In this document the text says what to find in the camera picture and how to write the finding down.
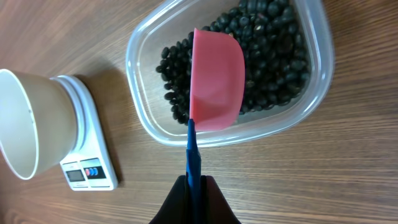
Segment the kitchen scale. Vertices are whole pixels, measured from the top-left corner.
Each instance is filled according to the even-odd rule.
[[[60,165],[72,190],[113,190],[118,186],[93,98],[76,77],[52,78],[69,94],[75,108],[78,137]]]

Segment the paper cup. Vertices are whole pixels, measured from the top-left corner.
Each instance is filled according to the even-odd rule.
[[[0,70],[0,148],[15,175],[28,180],[58,164],[76,137],[75,111],[59,83]]]

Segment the plastic container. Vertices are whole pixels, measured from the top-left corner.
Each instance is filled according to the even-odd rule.
[[[165,82],[155,71],[162,49],[183,40],[195,27],[209,25],[238,3],[239,0],[166,1],[132,33],[126,54],[130,90],[143,127],[157,141],[186,146],[188,129],[172,118],[171,105],[164,99]],[[294,0],[292,4],[301,21],[312,66],[308,68],[311,77],[302,96],[287,106],[239,116],[225,130],[197,133],[200,147],[235,144],[283,131],[311,114],[325,97],[333,76],[335,56],[322,1]]]

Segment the pink scoop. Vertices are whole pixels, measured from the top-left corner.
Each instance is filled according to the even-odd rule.
[[[195,29],[190,118],[199,131],[219,131],[239,115],[244,91],[244,58],[228,34]]]

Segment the wood grain surface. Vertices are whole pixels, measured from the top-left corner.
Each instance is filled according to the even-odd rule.
[[[160,3],[0,1],[0,67],[80,74],[121,180],[113,192],[73,192],[59,166],[21,181],[0,156],[0,223],[152,220],[185,173],[185,150],[142,128],[124,55],[135,26]],[[283,133],[201,150],[203,174],[242,223],[398,223],[398,1],[324,3],[336,68],[318,109]]]

